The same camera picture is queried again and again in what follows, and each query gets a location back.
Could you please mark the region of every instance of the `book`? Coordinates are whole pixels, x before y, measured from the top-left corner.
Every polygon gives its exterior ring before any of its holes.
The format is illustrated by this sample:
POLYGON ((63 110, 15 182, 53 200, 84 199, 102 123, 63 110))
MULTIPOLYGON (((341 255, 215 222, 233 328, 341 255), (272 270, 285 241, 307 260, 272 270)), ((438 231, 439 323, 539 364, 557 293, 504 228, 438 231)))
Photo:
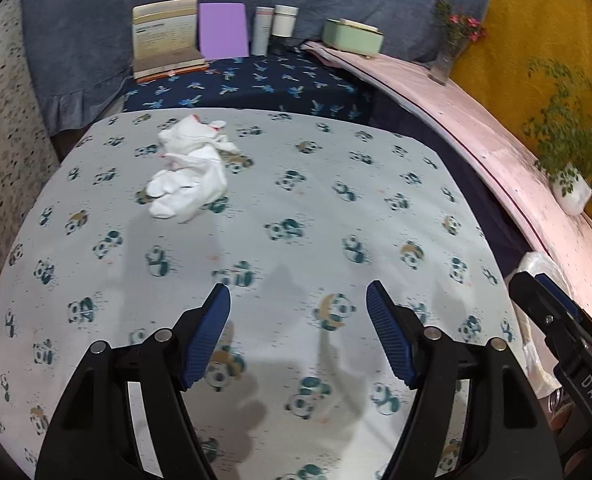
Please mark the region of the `book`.
POLYGON ((207 60, 248 57, 244 4, 200 4, 198 34, 207 60))
POLYGON ((196 48, 197 0, 171 0, 134 7, 134 79, 205 68, 196 48))

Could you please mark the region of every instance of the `white cloth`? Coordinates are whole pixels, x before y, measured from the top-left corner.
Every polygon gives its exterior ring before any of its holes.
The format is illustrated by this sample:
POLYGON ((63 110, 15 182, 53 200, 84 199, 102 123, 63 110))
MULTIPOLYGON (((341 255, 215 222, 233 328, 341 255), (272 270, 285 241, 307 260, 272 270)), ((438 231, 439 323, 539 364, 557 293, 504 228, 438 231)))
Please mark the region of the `white cloth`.
POLYGON ((224 195, 227 179, 218 150, 240 152, 220 133, 226 124, 202 124, 198 116, 191 115, 158 133, 171 169, 158 171, 148 183, 147 195, 156 199, 149 207, 151 216, 186 222, 202 206, 224 195))

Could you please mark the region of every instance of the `metal rivet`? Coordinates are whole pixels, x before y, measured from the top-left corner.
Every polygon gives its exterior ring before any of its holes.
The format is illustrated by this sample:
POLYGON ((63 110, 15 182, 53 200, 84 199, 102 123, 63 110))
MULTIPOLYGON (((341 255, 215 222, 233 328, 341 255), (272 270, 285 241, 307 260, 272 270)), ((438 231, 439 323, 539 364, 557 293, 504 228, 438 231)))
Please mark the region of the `metal rivet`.
POLYGON ((423 334, 425 334, 425 337, 427 339, 431 339, 432 341, 435 341, 436 339, 441 338, 442 332, 434 326, 428 326, 427 328, 425 328, 425 331, 423 332, 423 334))
POLYGON ((102 354, 105 348, 107 348, 105 341, 94 341, 89 347, 89 350, 92 354, 102 354))
POLYGON ((172 331, 168 328, 161 328, 158 332, 154 334, 154 339, 159 341, 160 343, 164 343, 165 341, 169 341, 172 338, 172 331))
POLYGON ((492 348, 497 350, 498 352, 502 352, 507 348, 507 344, 505 343, 504 339, 500 339, 499 337, 494 337, 492 339, 492 348))

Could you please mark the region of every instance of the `bed sheet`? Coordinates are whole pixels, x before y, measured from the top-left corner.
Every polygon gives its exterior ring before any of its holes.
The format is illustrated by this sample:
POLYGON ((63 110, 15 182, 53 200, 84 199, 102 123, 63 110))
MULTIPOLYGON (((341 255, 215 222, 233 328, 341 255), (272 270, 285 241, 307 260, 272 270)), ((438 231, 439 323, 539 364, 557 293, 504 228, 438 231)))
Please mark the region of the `bed sheet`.
POLYGON ((453 81, 441 86, 425 68, 378 55, 363 59, 308 42, 334 66, 372 83, 430 124, 476 170, 534 251, 560 267, 574 299, 592 317, 592 225, 567 216, 549 189, 535 156, 453 81))
POLYGON ((124 111, 157 108, 253 108, 367 124, 374 88, 345 70, 324 66, 311 54, 212 61, 207 70, 124 89, 124 111))
MULTIPOLYGON (((342 121, 196 111, 227 121, 243 152, 196 218, 147 211, 156 133, 190 113, 151 110, 96 123, 20 229, 0 279, 0 441, 30 476, 89 345, 173 326, 215 283, 230 288, 231 315, 183 397, 221 480, 378 478, 413 392, 366 312, 372 280, 454 339, 505 338, 524 366, 493 254, 434 152, 342 121)), ((458 390, 440 472, 458 453, 466 381, 458 390)), ((143 462, 158 472, 133 393, 143 462)))

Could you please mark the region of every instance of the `dragonfly pattern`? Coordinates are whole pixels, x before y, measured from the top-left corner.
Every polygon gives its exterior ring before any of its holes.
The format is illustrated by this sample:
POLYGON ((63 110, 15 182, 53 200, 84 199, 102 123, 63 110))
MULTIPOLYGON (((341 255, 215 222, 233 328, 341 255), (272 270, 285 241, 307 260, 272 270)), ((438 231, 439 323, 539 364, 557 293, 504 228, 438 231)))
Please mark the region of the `dragonfly pattern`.
POLYGON ((167 73, 140 85, 129 80, 124 109, 258 108, 366 124, 373 93, 342 69, 328 68, 304 52, 286 52, 213 60, 206 70, 167 73))

